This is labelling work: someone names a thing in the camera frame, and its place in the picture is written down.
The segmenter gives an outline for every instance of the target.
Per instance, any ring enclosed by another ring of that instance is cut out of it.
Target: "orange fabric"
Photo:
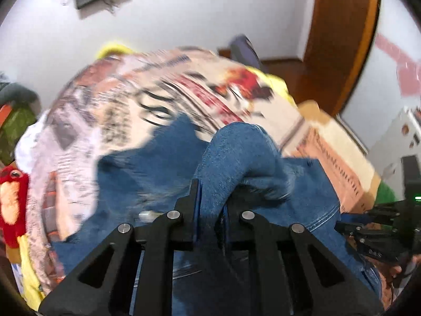
[[[319,135],[317,129],[310,128],[292,156],[310,157],[320,161],[338,195],[341,213],[363,212],[368,209],[361,201],[364,190],[358,176]]]
[[[0,127],[6,121],[11,111],[12,111],[12,107],[8,104],[5,104],[3,107],[0,108]]]

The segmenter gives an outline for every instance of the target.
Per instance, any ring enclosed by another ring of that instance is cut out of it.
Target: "printed fabric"
[[[144,146],[178,113],[206,141],[231,122],[248,122],[283,146],[303,124],[263,80],[207,50],[183,47],[96,61],[65,86],[32,150],[29,256],[45,294],[63,277],[50,242],[67,239],[96,210],[99,158]]]
[[[326,150],[324,156],[326,159],[329,158],[331,165],[340,166],[339,170],[338,167],[335,167],[336,171],[340,173],[342,169],[342,177],[344,177],[344,174],[349,177],[349,168],[355,177],[352,181],[357,189],[353,194],[354,196],[348,198],[344,210],[346,212],[359,213],[363,210],[371,209],[380,184],[380,176],[374,170],[373,165],[367,160],[356,142],[344,128],[331,116],[320,110],[315,101],[300,103],[298,110],[306,122],[317,130],[320,139],[323,139],[323,142],[329,145],[330,150]],[[345,183],[346,185],[348,185],[348,188],[352,186],[352,184]],[[338,193],[338,195],[342,205],[342,194]]]
[[[363,188],[358,176],[350,169],[344,160],[336,154],[323,139],[317,129],[311,127],[293,157],[318,159],[329,177],[340,200],[341,213],[360,213],[371,209],[365,205]]]

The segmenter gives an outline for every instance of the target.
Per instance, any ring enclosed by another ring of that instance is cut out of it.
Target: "stitching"
[[[376,281],[377,281],[377,287],[378,287],[378,285],[380,285],[380,292],[379,292],[379,295],[380,295],[380,298],[382,297],[382,282],[380,281],[380,279],[379,279],[379,277],[377,276],[377,274],[374,272],[374,269],[372,268],[372,267],[370,267],[370,270],[371,270],[371,272],[373,272],[373,275],[374,275],[374,277],[375,277],[375,279],[376,279]]]
[[[325,215],[323,215],[322,217],[320,217],[315,223],[310,224],[307,229],[312,232],[313,230],[316,230],[317,228],[319,228],[321,225],[323,225],[324,223],[326,223],[329,219],[331,219],[333,217],[333,215],[335,215],[335,213],[339,210],[338,206],[333,207],[330,211],[328,211]]]

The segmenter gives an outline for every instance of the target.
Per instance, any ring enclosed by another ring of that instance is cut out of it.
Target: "yellow fabric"
[[[38,311],[39,305],[45,298],[45,295],[39,290],[39,280],[32,269],[31,261],[29,259],[27,236],[19,236],[18,243],[22,259],[22,285],[24,287],[22,297],[26,300],[30,308]]]
[[[263,80],[268,86],[272,88],[274,92],[287,100],[292,106],[297,106],[292,96],[288,93],[287,84],[282,78],[279,78],[275,75],[266,74],[251,66],[247,66],[247,70],[257,75],[257,77]]]
[[[109,43],[99,50],[96,54],[96,59],[105,58],[110,55],[130,55],[132,53],[134,53],[134,51],[129,49],[127,46],[117,43]]]

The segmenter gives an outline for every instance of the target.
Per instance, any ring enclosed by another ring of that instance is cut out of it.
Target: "white wall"
[[[305,3],[303,26],[301,29],[301,35],[297,49],[297,56],[301,60],[304,59],[304,55],[306,53],[307,41],[309,39],[310,29],[313,20],[314,1],[315,0],[306,0]]]
[[[38,92],[44,109],[110,41],[142,52],[179,45],[216,50],[245,33],[260,57],[300,56],[313,0],[130,0],[115,15],[91,14],[103,2],[82,13],[62,2],[17,0],[0,26],[0,70]]]
[[[401,0],[381,1],[377,33],[397,45],[413,61],[421,59],[420,29]],[[419,105],[420,96],[401,96],[397,62],[374,45],[341,117],[369,150],[386,132],[399,110]]]

